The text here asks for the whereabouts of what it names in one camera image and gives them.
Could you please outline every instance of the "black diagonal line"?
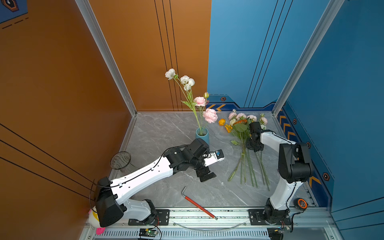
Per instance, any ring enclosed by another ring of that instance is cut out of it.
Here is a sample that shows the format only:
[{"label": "black diagonal line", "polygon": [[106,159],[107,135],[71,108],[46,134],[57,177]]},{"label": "black diagonal line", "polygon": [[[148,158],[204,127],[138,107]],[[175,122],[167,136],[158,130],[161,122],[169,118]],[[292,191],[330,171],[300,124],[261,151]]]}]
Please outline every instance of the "black diagonal line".
[{"label": "black diagonal line", "polygon": [[277,1],[276,1],[276,5],[275,5],[275,9],[273,10],[273,14],[272,14],[272,17],[271,17],[271,21],[269,22],[269,26],[268,26],[268,30],[267,30],[266,35],[265,35],[265,38],[264,38],[264,43],[263,43],[263,46],[262,46],[262,50],[260,51],[259,59],[257,60],[257,64],[256,64],[256,67],[255,67],[255,72],[253,73],[253,77],[252,77],[251,84],[249,85],[248,94],[247,94],[247,97],[246,97],[245,102],[244,102],[244,107],[245,107],[245,105],[247,104],[248,95],[249,95],[249,92],[251,91],[251,87],[252,87],[253,79],[254,79],[254,77],[255,77],[256,69],[257,69],[257,66],[259,65],[259,61],[260,61],[260,57],[261,57],[262,52],[263,52],[263,48],[264,48],[264,44],[265,44],[265,40],[266,40],[266,37],[268,36],[269,28],[271,27],[272,19],[273,19],[273,16],[275,15],[275,11],[276,11],[276,7],[277,7],[277,3],[278,3],[278,2],[279,2],[279,1],[277,0]]},{"label": "black diagonal line", "polygon": [[[161,2],[163,3],[164,21],[165,21],[165,23],[166,23],[167,40],[168,40],[168,49],[169,49],[169,58],[170,58],[170,67],[173,68],[173,64],[172,64],[172,56],[170,55],[170,46],[169,46],[169,36],[168,36],[168,28],[167,28],[166,12],[165,12],[165,10],[164,10],[164,2],[163,2],[163,0],[161,0]],[[176,84],[175,84],[175,81],[172,81],[172,82],[173,82],[173,88],[175,89],[176,106],[177,106],[177,110],[179,110],[179,103],[177,102],[177,95],[176,95]]]},{"label": "black diagonal line", "polygon": [[26,154],[25,152],[23,152],[23,151],[21,151],[21,150],[19,150],[19,149],[15,148],[15,147],[13,147],[12,145],[10,145],[10,144],[8,144],[8,143],[4,142],[3,140],[1,140],[1,139],[0,139],[0,142],[2,142],[2,143],[4,143],[4,144],[6,144],[6,145],[8,145],[8,146],[10,146],[11,148],[15,149],[16,151],[19,151],[19,152],[21,152],[22,154],[24,154],[24,155],[28,156],[29,158],[32,158],[33,160],[35,160],[35,161],[37,161],[37,162],[39,162],[39,163],[43,164],[43,165],[44,165],[44,166],[46,166],[47,168],[54,170],[55,172],[57,172],[58,174],[61,174],[61,175],[63,175],[64,177],[68,178],[69,180],[72,180],[72,181],[74,181],[75,183],[77,183],[77,184],[80,184],[81,186],[83,186],[83,187],[87,188],[88,190],[91,190],[90,188],[88,188],[88,187],[86,187],[86,186],[82,185],[81,183],[79,183],[79,182],[77,182],[77,181],[73,180],[72,178],[70,178],[70,177],[68,177],[68,176],[66,176],[66,175],[64,175],[64,174],[62,174],[61,172],[59,172],[59,171],[57,171],[57,170],[53,169],[52,167],[50,167],[50,166],[48,166],[48,165],[46,165],[46,164],[44,164],[44,163],[40,162],[40,161],[39,161],[39,160],[37,160],[36,158],[34,158],[34,157],[32,157],[32,156],[30,156],[30,155]]},{"label": "black diagonal line", "polygon": [[84,177],[83,175],[81,175],[80,173],[78,173],[77,171],[73,170],[72,168],[68,167],[66,164],[64,164],[63,162],[59,161],[57,158],[53,157],[51,154],[47,153],[46,151],[42,150],[41,148],[39,148],[38,146],[36,146],[35,144],[31,143],[30,141],[26,140],[25,138],[23,138],[22,136],[20,136],[19,134],[15,133],[14,131],[10,130],[9,128],[7,128],[6,126],[4,126],[3,124],[0,123],[0,125],[4,128],[6,128],[8,131],[12,132],[13,134],[15,134],[16,136],[18,136],[19,138],[23,139],[24,141],[26,141],[27,143],[31,144],[32,146],[34,146],[35,148],[39,149],[40,151],[42,151],[43,153],[45,153],[46,155],[50,156],[51,158],[55,159],[56,161],[58,161],[59,163],[61,163],[62,165],[66,166],[67,168],[71,169],[72,171],[74,171],[75,173],[79,174],[80,176],[82,176],[83,178],[87,179],[88,181],[92,182],[91,180],[89,180],[88,178]]},{"label": "black diagonal line", "polygon": [[344,221],[344,220],[347,220],[347,219],[356,218],[356,217],[362,217],[362,216],[371,215],[371,214],[377,214],[377,213],[380,213],[380,212],[384,212],[384,210],[381,210],[381,211],[378,211],[378,212],[371,212],[369,214],[363,214],[363,215],[359,215],[359,216],[355,216],[355,217],[349,217],[349,218],[337,220],[335,222],[340,222],[340,221]]},{"label": "black diagonal line", "polygon": [[370,201],[367,201],[367,202],[362,202],[360,204],[356,204],[356,205],[353,205],[353,206],[350,206],[350,207],[346,207],[346,208],[343,208],[343,209],[339,209],[339,210],[336,210],[336,211],[333,211],[331,213],[334,213],[334,212],[338,212],[338,211],[341,211],[341,210],[344,210],[344,209],[348,209],[348,208],[351,208],[351,207],[356,207],[356,206],[359,206],[359,205],[362,205],[362,204],[366,204],[366,203],[369,203],[369,202],[373,202],[373,201],[376,201],[376,200],[380,200],[380,199],[384,199],[384,197],[379,197],[377,199],[373,199],[373,200],[370,200]]},{"label": "black diagonal line", "polygon": [[[166,71],[168,71],[168,68],[167,68],[167,61],[166,61],[166,53],[164,52],[163,38],[162,38],[162,36],[161,36],[161,30],[160,30],[159,15],[157,14],[156,0],[153,0],[153,2],[155,3],[156,16],[157,16],[157,23],[159,24],[159,32],[160,32],[161,46],[162,46],[162,48],[163,48],[163,54],[164,54],[164,62],[166,63]],[[170,99],[171,99],[171,101],[172,101],[172,108],[173,108],[173,111],[175,111],[175,107],[173,106],[172,91],[170,90],[170,83],[169,83],[169,80],[168,80],[168,86],[169,86]]]},{"label": "black diagonal line", "polygon": [[350,227],[350,228],[340,229],[340,231],[343,231],[343,230],[349,230],[349,229],[355,229],[355,228],[361,228],[361,227],[371,227],[371,226],[377,226],[377,225],[382,225],[382,224],[384,224],[384,222],[383,222],[383,223],[377,223],[377,224],[371,224],[371,225],[360,226],[360,227]]},{"label": "black diagonal line", "polygon": [[[170,9],[170,19],[172,21],[173,43],[175,44],[176,69],[177,69],[177,75],[179,75],[179,65],[177,64],[177,54],[176,54],[175,30],[173,29],[172,7],[170,5],[170,0],[169,0],[169,9]],[[181,100],[181,89],[180,88],[179,88],[179,94],[180,94],[180,100]]]},{"label": "black diagonal line", "polygon": [[[50,181],[50,182],[53,182],[54,184],[57,184],[57,185],[59,185],[59,186],[61,186],[61,187],[64,187],[63,185],[58,184],[57,182],[54,182],[54,181],[52,181],[52,180],[49,180],[48,178],[43,177],[43,176],[41,176],[41,175],[39,175],[39,174],[37,174],[37,173],[35,173],[35,172],[32,172],[31,170],[28,170],[28,169],[26,169],[25,167],[22,167],[22,166],[20,166],[20,165],[14,163],[14,162],[11,162],[11,161],[9,161],[9,160],[3,158],[3,157],[0,157],[0,158],[3,159],[3,160],[6,161],[6,162],[9,162],[9,163],[11,163],[11,164],[13,164],[13,165],[15,165],[15,166],[18,166],[18,167],[24,169],[24,170],[27,170],[27,171],[30,172],[30,173],[33,173],[34,175],[37,175],[37,176],[42,177],[42,178],[44,178],[44,179],[46,179],[46,180],[48,180],[48,181]],[[69,189],[69,188],[67,188],[67,187],[64,187],[64,188],[65,188],[65,189],[68,189],[68,190],[71,191],[71,192],[74,192],[74,193],[76,193],[76,194],[79,194],[80,196],[83,196],[83,197],[85,197],[86,199],[88,199],[88,197],[84,196],[83,194],[80,194],[80,193],[78,193],[78,192],[75,192],[74,190]]]},{"label": "black diagonal line", "polygon": [[273,51],[272,51],[272,54],[271,54],[271,58],[269,59],[268,65],[266,66],[266,69],[265,69],[265,72],[264,72],[264,75],[263,75],[262,81],[261,81],[261,83],[260,83],[260,86],[259,86],[259,90],[257,90],[257,94],[256,94],[256,97],[255,97],[255,100],[253,101],[253,104],[252,104],[252,106],[253,106],[253,105],[255,104],[255,102],[256,102],[256,98],[257,98],[257,95],[259,95],[259,91],[260,91],[260,88],[262,87],[262,84],[263,84],[263,81],[264,81],[264,77],[265,77],[266,71],[268,70],[268,67],[269,67],[269,63],[271,62],[271,59],[272,59],[273,53],[275,52],[275,48],[276,48],[277,42],[279,41],[279,38],[280,38],[280,34],[281,34],[281,31],[283,30],[283,27],[284,27],[284,24],[285,24],[285,20],[287,20],[287,17],[288,17],[288,13],[289,13],[289,10],[291,9],[292,3],[293,3],[293,0],[291,1],[291,5],[289,6],[289,9],[288,9],[287,15],[285,16],[285,19],[284,19],[284,22],[283,22],[283,26],[281,27],[281,29],[280,29],[280,33],[279,33],[279,36],[277,37],[277,40],[276,40],[276,44],[275,44],[275,46],[273,47]]},{"label": "black diagonal line", "polygon": [[263,67],[264,67],[264,63],[265,63],[266,57],[267,57],[268,52],[269,52],[269,48],[271,47],[271,44],[272,44],[273,36],[275,35],[276,28],[277,28],[277,25],[279,24],[280,17],[281,17],[281,14],[282,14],[282,12],[283,12],[283,9],[284,9],[285,2],[286,2],[286,1],[287,1],[287,0],[284,0],[284,4],[283,4],[283,7],[281,8],[281,12],[280,12],[279,18],[277,19],[276,27],[275,27],[275,30],[273,31],[273,34],[272,34],[272,37],[271,37],[271,41],[269,42],[269,46],[268,46],[268,49],[267,49],[267,51],[266,51],[266,54],[265,54],[265,58],[264,58],[262,67],[260,68],[259,76],[257,77],[257,81],[256,81],[256,84],[255,84],[255,88],[253,89],[252,96],[251,96],[251,98],[250,98],[250,100],[249,100],[248,107],[251,105],[251,101],[252,101],[252,98],[253,98],[253,94],[255,93],[257,83],[259,82],[259,78],[260,78],[260,75],[261,75],[261,73],[262,73],[262,70],[263,70]]}]

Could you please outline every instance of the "pink flower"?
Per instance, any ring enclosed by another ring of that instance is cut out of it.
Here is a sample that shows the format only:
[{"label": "pink flower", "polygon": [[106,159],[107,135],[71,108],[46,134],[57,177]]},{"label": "pink flower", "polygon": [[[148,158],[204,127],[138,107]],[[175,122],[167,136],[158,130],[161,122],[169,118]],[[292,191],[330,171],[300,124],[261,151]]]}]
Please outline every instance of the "pink flower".
[{"label": "pink flower", "polygon": [[237,114],[236,119],[240,120],[241,117],[247,118],[247,116],[244,113],[239,113]]},{"label": "pink flower", "polygon": [[205,98],[204,97],[195,97],[194,101],[197,103],[196,106],[205,106]]},{"label": "pink flower", "polygon": [[268,120],[265,117],[261,117],[260,121],[263,122],[264,125],[268,123]]},{"label": "pink flower", "polygon": [[257,117],[255,115],[248,115],[247,118],[249,118],[252,122],[257,121]]},{"label": "pink flower", "polygon": [[229,120],[231,120],[232,118],[234,118],[234,117],[236,117],[237,116],[237,114],[236,113],[234,113],[234,112],[231,112],[230,114],[229,114],[229,117],[228,117],[228,119]]},{"label": "pink flower", "polygon": [[216,111],[213,110],[213,109],[210,109],[210,108],[207,108],[204,112],[203,112],[203,116],[205,118],[205,120],[209,123],[214,123],[216,122],[217,120],[217,115],[216,115]]}]

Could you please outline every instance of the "marble surface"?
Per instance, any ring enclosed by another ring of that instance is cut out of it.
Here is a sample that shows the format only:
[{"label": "marble surface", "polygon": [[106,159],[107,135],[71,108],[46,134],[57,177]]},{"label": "marble surface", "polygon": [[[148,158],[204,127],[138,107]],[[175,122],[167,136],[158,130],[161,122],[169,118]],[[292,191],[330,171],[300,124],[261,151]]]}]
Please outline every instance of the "marble surface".
[{"label": "marble surface", "polygon": [[[263,112],[246,112],[256,115],[258,118]],[[278,124],[272,119],[269,112],[264,112],[268,119],[267,128],[281,135]],[[219,112],[218,117],[227,119],[229,112]],[[151,186],[135,194],[132,199],[151,199],[156,207],[189,207],[190,202],[181,196],[184,186],[187,186],[185,194],[202,206],[255,206],[262,207],[276,189],[280,175],[277,171],[278,153],[265,146],[263,151],[263,163],[270,180],[270,191],[263,185],[261,170],[253,152],[250,152],[253,167],[256,174],[258,187],[252,187],[247,172],[247,184],[240,184],[240,171],[228,182],[228,177],[236,167],[241,153],[241,147],[230,143],[236,140],[224,127],[218,123],[208,124],[210,134],[210,150],[222,149],[225,160],[209,166],[211,172],[217,177],[206,182],[200,182],[193,169],[157,181]],[[193,113],[139,113],[128,143],[126,151],[132,155],[132,164],[138,168],[144,167],[154,159],[157,159],[165,149],[181,144],[190,144],[195,138],[197,129],[196,119]],[[130,167],[126,172],[120,172],[117,177],[134,171]],[[309,194],[304,185],[301,186],[297,197],[309,201]]]}]

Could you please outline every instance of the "wall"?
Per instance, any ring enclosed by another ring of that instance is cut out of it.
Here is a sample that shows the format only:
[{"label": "wall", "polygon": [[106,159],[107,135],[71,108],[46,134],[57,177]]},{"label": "wall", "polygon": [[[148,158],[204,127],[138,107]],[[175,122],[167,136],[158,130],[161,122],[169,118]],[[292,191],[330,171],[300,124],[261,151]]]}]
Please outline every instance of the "wall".
[{"label": "wall", "polygon": [[383,7],[345,1],[288,98],[334,179],[332,215],[348,240],[377,238],[384,224]]},{"label": "wall", "polygon": [[165,72],[174,68],[207,90],[210,0],[91,0],[138,111],[182,111],[184,96]]},{"label": "wall", "polygon": [[328,2],[213,0],[208,92],[240,108],[276,101]]},{"label": "wall", "polygon": [[[0,28],[0,123],[88,179],[107,176],[129,111],[75,1],[27,4]],[[0,159],[1,238],[77,239],[90,182],[3,126],[0,139],[85,186],[0,142],[0,157],[79,193]]]}]

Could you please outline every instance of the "blue vase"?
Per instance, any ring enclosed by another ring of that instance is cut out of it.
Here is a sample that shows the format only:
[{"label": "blue vase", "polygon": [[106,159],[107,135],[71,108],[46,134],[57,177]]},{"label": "blue vase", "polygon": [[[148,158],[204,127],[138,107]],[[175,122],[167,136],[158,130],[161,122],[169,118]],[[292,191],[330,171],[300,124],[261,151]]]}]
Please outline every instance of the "blue vase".
[{"label": "blue vase", "polygon": [[198,135],[198,133],[200,133],[200,128],[196,129],[196,138],[201,138],[203,139],[208,145],[209,145],[209,132],[208,132],[208,129],[204,128],[202,130],[203,132],[203,136],[200,136]]}]

